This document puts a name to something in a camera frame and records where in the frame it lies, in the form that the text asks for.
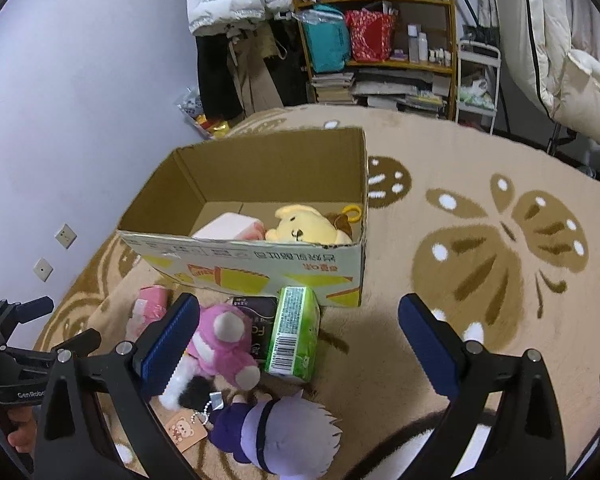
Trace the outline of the person left hand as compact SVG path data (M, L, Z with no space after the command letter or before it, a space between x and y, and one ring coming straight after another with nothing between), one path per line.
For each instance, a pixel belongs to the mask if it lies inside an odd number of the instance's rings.
M32 454L35 448L38 425L30 406L20 406L7 411L9 420L16 429L7 436L8 444L18 453Z

